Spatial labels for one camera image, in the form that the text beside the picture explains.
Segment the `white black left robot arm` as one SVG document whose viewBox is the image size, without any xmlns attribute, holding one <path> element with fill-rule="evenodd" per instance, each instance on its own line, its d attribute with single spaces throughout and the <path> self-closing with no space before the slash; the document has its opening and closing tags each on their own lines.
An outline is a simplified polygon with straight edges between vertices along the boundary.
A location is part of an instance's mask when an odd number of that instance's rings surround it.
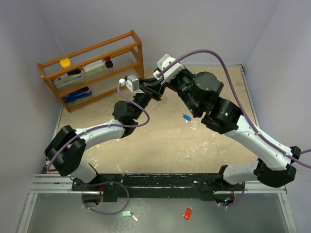
<svg viewBox="0 0 311 233">
<path fill-rule="evenodd" d="M 100 178 L 96 170 L 82 161 L 85 151 L 103 142 L 127 137 L 136 128 L 147 125 L 150 115 L 146 107 L 152 99 L 159 101 L 165 90 L 162 80 L 142 79 L 134 75 L 119 80 L 117 92 L 120 95 L 123 95 L 122 87 L 135 95 L 114 105 L 111 120 L 87 128 L 74 129 L 70 125 L 61 128 L 44 151 L 49 160 L 47 171 L 78 178 L 88 190 L 99 187 Z"/>
</svg>

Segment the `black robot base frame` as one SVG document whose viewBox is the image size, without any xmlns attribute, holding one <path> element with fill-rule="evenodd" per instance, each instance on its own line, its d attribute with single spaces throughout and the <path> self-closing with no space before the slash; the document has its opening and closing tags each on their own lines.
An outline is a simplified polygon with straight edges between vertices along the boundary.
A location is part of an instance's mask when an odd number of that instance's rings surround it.
<svg viewBox="0 0 311 233">
<path fill-rule="evenodd" d="M 72 190 L 100 192 L 103 202 L 116 202 L 118 198 L 147 199 L 199 199 L 214 200 L 214 194 L 224 191 L 242 191 L 245 184 L 229 184 L 218 173 L 138 173 L 98 174 L 90 184 L 73 179 Z"/>
</svg>

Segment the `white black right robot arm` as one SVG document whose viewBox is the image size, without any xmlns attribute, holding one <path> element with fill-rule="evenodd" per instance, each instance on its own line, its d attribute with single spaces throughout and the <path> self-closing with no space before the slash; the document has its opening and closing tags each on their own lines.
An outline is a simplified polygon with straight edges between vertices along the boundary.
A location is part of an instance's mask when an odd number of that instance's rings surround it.
<svg viewBox="0 0 311 233">
<path fill-rule="evenodd" d="M 298 158 L 301 150 L 281 145 L 269 136 L 269 143 L 264 142 L 261 137 L 266 134 L 251 126 L 241 108 L 220 97 L 224 84 L 215 75 L 210 72 L 192 74 L 184 67 L 171 68 L 164 75 L 164 83 L 178 94 L 193 117 L 200 117 L 207 128 L 239 142 L 258 157 L 239 166 L 222 166 L 216 178 L 221 190 L 256 180 L 278 188 L 295 179 L 296 168 L 291 165 L 289 156 Z"/>
</svg>

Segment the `blue capped key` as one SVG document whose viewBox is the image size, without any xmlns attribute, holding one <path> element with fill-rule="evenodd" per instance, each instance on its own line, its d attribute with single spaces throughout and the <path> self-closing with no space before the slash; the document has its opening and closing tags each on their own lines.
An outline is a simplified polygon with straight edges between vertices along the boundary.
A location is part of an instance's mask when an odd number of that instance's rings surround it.
<svg viewBox="0 0 311 233">
<path fill-rule="evenodd" d="M 192 118 L 186 114 L 183 114 L 183 119 L 188 123 L 192 120 Z"/>
</svg>

